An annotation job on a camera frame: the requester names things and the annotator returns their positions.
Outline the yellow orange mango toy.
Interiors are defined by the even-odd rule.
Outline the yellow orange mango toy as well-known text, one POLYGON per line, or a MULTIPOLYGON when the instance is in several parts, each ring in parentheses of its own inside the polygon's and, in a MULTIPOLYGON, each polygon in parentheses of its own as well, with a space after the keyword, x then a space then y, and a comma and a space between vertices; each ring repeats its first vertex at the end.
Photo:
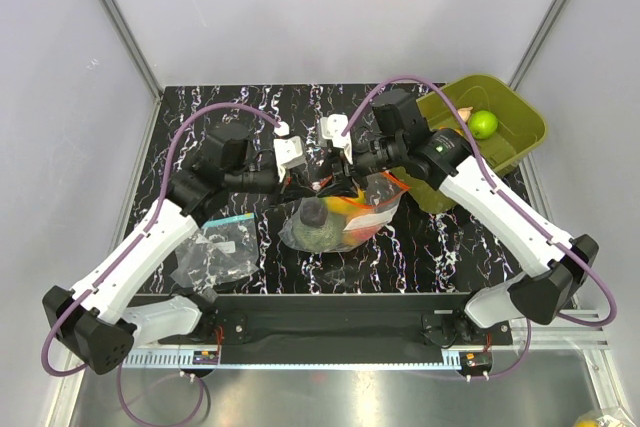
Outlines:
POLYGON ((339 197, 330 196, 324 197, 323 201, 329 212, 343 215, 345 217, 352 217, 359 215, 368 209, 365 203, 365 197, 339 197))

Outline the red zip clear bag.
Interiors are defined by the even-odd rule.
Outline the red zip clear bag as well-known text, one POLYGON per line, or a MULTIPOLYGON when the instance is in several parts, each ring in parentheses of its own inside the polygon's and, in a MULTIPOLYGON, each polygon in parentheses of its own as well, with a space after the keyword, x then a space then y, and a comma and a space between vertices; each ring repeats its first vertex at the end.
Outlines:
MULTIPOLYGON (((368 176, 367 187, 364 189, 360 188, 356 196, 365 197, 365 203, 368 206, 368 209, 361 214, 354 215, 352 217, 345 217, 342 215, 345 218, 346 223, 343 232, 373 225, 381 225, 382 228, 387 226, 393 220, 393 217, 397 212, 401 197, 408 190, 408 185, 401 182, 388 172, 376 173, 368 176)), ((286 219, 279 232, 280 239, 289 248, 291 247, 289 244, 290 238, 288 234, 288 223, 294 216, 299 216, 299 207, 306 199, 309 198, 305 198, 300 202, 299 206, 286 219)), ((342 237, 342 244, 336 250, 323 253, 348 252, 358 246, 349 246, 344 244, 342 237)))

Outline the peach fruit toy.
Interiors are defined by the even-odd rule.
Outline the peach fruit toy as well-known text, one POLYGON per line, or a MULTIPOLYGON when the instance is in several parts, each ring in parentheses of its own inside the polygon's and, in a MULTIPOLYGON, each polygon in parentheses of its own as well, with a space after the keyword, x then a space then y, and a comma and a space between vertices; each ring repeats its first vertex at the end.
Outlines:
POLYGON ((343 243, 349 246, 358 246, 376 235, 381 228, 381 225, 373 225, 344 231, 343 243))

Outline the green netted melon toy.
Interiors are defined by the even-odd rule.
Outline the green netted melon toy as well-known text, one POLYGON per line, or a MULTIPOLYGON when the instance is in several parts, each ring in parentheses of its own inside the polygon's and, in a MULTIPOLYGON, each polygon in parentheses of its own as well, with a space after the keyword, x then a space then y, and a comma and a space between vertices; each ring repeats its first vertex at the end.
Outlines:
POLYGON ((345 225, 345 218, 335 213, 329 213, 319 227, 304 224, 296 215, 288 223, 290 247, 311 253, 334 251, 342 244, 345 225))

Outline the olive green plastic basket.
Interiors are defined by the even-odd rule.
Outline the olive green plastic basket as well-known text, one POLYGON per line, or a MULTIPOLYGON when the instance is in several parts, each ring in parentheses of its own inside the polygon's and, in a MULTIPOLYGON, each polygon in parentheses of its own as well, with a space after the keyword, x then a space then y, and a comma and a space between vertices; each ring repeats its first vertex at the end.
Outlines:
MULTIPOLYGON (((501 178, 516 169, 520 161, 537 148, 547 134, 547 124, 541 114, 498 78, 475 74, 441 87, 457 109, 473 108, 488 111, 498 120, 491 137, 477 140, 480 153, 491 169, 501 178)), ((418 98, 417 104, 432 129, 459 129, 458 122, 437 93, 418 98)), ((392 174, 409 187, 408 194, 419 208, 428 214, 441 214, 456 207, 456 202, 436 192, 424 181, 406 173, 402 167, 392 174)))

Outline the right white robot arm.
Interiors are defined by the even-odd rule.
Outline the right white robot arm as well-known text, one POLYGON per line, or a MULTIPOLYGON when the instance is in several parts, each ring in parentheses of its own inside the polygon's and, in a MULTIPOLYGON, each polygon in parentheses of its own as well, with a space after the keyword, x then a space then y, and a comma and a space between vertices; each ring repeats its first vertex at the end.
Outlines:
POLYGON ((453 321, 457 337, 476 343, 490 327, 516 318, 550 324, 584 284, 599 251, 596 241, 587 234, 572 236, 540 216, 462 135, 431 129, 408 92, 385 92, 372 107, 382 136, 361 151, 352 147, 346 116, 320 120, 319 137, 329 148, 322 168, 332 178, 321 196, 353 197, 366 176, 404 168, 478 219, 521 267, 513 279, 468 298, 453 321))

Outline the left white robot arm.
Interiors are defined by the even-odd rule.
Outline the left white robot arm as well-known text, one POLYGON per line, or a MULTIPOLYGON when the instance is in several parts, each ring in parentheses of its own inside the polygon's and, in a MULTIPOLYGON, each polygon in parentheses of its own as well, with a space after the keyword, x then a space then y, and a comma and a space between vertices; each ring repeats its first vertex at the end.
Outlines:
POLYGON ((305 162, 299 137, 286 125, 275 130, 270 159, 249 166, 251 135, 239 124, 219 125, 186 156, 164 182, 149 214, 90 274, 70 289, 52 287, 43 297, 58 340, 98 375, 118 367, 141 345, 172 336, 196 343, 215 333, 212 302, 193 292, 139 307, 130 302, 156 268, 186 239, 225 207, 233 193, 268 194, 285 202, 311 193, 296 186, 290 169, 305 162))

